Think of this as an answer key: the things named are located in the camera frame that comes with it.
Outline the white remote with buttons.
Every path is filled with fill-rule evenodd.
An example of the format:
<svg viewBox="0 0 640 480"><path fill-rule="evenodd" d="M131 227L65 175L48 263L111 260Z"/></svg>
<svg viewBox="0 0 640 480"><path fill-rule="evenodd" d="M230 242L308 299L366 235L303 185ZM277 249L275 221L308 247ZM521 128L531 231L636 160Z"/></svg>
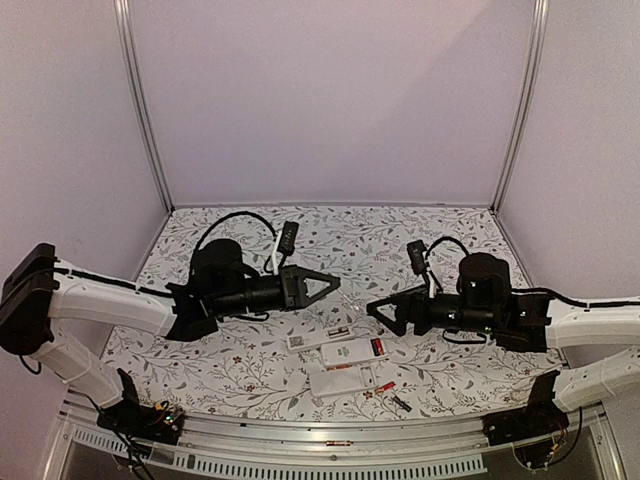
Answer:
<svg viewBox="0 0 640 480"><path fill-rule="evenodd" d="M320 354L323 366L328 368L343 364L359 365L386 359L389 350L384 341L379 338L383 343L386 355L376 357L372 352L371 339L373 338L358 338L322 345Z"/></svg>

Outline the long white remote control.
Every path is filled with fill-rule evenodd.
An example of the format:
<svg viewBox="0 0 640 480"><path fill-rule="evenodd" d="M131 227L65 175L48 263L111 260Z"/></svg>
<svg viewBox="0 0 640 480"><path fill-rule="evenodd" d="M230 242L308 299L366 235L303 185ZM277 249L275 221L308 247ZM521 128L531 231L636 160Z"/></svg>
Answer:
<svg viewBox="0 0 640 480"><path fill-rule="evenodd" d="M339 340L349 340L355 337L350 326L336 326L324 330L289 335L286 339L287 350L299 353L314 350L324 344Z"/></svg>

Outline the purple AA battery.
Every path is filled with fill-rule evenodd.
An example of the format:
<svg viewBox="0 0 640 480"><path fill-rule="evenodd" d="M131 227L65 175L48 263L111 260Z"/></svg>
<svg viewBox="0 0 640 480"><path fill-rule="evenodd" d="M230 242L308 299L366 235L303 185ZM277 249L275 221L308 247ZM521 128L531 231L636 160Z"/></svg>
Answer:
<svg viewBox="0 0 640 480"><path fill-rule="evenodd" d="M396 395L394 395L392 397L392 400L404 411L406 412L411 412L412 411L412 407L406 403L405 401L403 401L402 399L400 399L399 397L397 397Z"/></svg>

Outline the white battery cover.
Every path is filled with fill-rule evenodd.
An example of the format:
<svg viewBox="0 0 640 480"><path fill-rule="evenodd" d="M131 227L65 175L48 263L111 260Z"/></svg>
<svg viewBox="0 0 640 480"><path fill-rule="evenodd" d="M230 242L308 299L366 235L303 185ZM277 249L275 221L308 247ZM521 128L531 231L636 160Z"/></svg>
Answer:
<svg viewBox="0 0 640 480"><path fill-rule="evenodd" d="M286 382L286 389L291 392L300 392L304 389L306 381L306 374L300 371L294 371L291 373Z"/></svg>

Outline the red gold AA battery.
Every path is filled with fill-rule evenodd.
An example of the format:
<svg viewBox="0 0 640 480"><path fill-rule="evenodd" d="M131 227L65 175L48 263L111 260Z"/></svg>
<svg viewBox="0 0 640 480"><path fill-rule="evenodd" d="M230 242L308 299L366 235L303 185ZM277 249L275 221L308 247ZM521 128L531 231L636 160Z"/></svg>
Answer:
<svg viewBox="0 0 640 480"><path fill-rule="evenodd" d="M327 447L349 447L352 446L353 442L352 441L326 441L326 446Z"/></svg>

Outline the orange AA battery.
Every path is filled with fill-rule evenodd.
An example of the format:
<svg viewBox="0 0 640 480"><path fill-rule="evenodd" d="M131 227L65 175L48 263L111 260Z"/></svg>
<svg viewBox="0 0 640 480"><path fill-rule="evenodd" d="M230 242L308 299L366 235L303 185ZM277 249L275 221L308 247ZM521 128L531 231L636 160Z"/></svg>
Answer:
<svg viewBox="0 0 640 480"><path fill-rule="evenodd" d="M348 368L351 368L351 367L352 367L352 365L350 365L350 364L336 365L336 366L328 367L327 371L338 371L338 370L348 369Z"/></svg>

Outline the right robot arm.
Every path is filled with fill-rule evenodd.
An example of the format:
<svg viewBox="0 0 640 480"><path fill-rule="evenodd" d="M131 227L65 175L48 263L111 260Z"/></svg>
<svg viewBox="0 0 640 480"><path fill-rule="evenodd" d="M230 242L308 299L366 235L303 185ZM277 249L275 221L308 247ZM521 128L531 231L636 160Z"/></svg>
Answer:
<svg viewBox="0 0 640 480"><path fill-rule="evenodd" d="M597 362L536 378L517 427L537 436L552 424L555 407L570 412L627 393L639 385L639 302L573 300L546 288L515 289L506 261L487 253L462 258L457 291L414 287L371 302L366 311L397 336L437 328L473 332L507 351L542 353L586 345L621 345Z"/></svg>

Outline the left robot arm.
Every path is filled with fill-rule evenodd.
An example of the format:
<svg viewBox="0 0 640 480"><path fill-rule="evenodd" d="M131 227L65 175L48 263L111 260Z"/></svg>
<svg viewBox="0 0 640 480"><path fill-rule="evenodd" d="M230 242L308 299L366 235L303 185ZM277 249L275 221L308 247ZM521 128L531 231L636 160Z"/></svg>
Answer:
<svg viewBox="0 0 640 480"><path fill-rule="evenodd" d="M245 264L240 245L216 239L195 252L188 281L155 290L103 277L59 260L50 244L37 245L3 285L1 347L29 356L108 409L128 434L148 426L125 374L102 363L60 326L84 320L125 326L170 341L192 342L226 317L260 321L274 311L304 309L340 286L336 276L297 265L261 275Z"/></svg>

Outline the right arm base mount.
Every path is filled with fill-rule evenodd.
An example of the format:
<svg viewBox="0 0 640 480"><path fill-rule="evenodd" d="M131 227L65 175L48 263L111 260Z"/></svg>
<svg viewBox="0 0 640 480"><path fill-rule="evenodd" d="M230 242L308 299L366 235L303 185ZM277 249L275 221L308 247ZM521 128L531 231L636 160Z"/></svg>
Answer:
<svg viewBox="0 0 640 480"><path fill-rule="evenodd" d="M568 414L554 402L558 370L538 376L523 407L482 417L490 446L511 444L516 461L528 470L550 467L569 427Z"/></svg>

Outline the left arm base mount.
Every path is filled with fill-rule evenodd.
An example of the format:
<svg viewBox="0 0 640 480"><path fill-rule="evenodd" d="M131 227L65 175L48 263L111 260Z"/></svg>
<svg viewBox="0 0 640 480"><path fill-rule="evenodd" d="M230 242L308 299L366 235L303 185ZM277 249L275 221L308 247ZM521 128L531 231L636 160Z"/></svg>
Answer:
<svg viewBox="0 0 640 480"><path fill-rule="evenodd" d="M140 403L131 376L118 368L123 397L114 406L99 408L97 425L123 436L177 445L184 425L184 410L162 401L155 406Z"/></svg>

